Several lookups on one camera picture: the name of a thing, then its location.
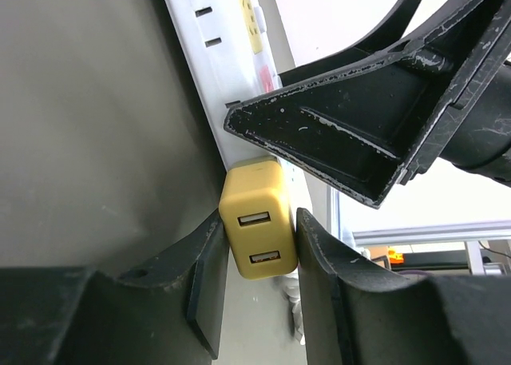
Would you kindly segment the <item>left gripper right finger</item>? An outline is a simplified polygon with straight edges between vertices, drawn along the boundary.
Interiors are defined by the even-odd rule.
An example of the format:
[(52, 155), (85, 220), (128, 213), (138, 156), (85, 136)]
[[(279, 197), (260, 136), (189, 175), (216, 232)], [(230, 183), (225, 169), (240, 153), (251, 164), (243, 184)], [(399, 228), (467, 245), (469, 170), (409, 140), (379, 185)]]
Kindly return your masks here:
[(310, 364), (507, 364), (508, 276), (411, 280), (296, 213)]

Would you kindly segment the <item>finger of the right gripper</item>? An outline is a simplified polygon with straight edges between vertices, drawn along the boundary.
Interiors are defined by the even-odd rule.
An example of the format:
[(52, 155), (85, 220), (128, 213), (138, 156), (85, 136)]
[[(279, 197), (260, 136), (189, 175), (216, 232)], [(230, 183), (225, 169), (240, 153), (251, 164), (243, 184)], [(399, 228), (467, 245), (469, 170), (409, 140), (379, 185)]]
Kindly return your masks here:
[(386, 16), (363, 38), (337, 53), (285, 71), (282, 86), (299, 83), (317, 75), (362, 60), (400, 40), (422, 0), (397, 0)]
[(228, 110), (224, 129), (372, 208), (425, 173), (510, 54), (510, 0), (447, 0), (370, 56)]

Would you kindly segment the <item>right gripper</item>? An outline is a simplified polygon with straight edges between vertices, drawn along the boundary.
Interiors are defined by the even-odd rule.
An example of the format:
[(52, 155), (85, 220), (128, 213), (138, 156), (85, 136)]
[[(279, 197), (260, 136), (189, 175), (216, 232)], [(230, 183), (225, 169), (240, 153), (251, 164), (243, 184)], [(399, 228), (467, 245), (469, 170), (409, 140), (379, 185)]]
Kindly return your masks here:
[(440, 154), (467, 173), (510, 186), (510, 62), (505, 61)]

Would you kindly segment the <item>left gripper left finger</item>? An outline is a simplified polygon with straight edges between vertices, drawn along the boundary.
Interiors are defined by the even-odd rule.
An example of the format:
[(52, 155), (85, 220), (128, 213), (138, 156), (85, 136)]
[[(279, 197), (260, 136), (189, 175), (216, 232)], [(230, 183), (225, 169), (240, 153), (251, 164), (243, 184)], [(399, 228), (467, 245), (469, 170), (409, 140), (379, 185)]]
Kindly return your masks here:
[(4, 364), (210, 364), (228, 241), (217, 212), (118, 277), (87, 267), (1, 270)]

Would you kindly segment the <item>yellow cube block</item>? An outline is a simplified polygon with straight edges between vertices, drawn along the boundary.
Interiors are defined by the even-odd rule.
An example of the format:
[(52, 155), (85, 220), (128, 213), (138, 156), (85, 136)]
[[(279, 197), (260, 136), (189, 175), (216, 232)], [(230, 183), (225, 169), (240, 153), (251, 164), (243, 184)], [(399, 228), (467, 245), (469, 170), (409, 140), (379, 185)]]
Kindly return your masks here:
[(229, 169), (219, 212), (243, 278), (261, 280), (297, 269), (288, 190), (274, 157), (241, 161)]

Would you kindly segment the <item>white power strip coloured sockets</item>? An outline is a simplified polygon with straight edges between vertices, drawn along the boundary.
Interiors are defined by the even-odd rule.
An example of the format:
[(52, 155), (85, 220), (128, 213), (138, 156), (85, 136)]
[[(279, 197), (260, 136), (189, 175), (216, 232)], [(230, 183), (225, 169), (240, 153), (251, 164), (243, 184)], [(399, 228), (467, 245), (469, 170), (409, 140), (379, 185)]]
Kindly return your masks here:
[(230, 107), (281, 87), (259, 0), (165, 0), (226, 169), (267, 151), (224, 130)]

